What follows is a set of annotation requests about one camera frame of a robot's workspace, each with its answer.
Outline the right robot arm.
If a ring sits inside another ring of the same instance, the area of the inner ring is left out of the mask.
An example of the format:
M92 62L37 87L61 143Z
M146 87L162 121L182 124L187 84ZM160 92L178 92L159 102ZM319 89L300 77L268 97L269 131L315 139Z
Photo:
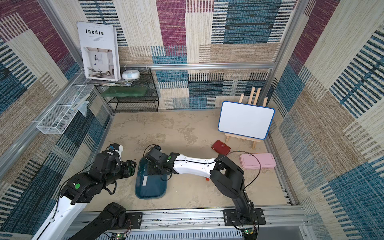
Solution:
M208 178L218 191L232 199L235 209L224 210L226 226L260 226L265 225L264 212L256 209L250 200L245 184L244 171L227 155L218 155L213 159L198 159L187 157L179 153L162 152L160 146L155 145L144 158L149 162L149 175L182 175L190 174Z

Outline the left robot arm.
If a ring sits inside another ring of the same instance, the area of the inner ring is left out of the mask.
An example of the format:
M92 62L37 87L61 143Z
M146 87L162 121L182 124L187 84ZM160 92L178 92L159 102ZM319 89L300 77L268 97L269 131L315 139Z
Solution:
M117 181L130 178L135 174L137 163L132 160L123 162L123 147L113 144L108 150L96 155L87 172L70 177L62 186L57 203L33 236L34 240L60 240L65 235L80 212L91 202L94 196L106 190L110 195L115 191L108 189Z

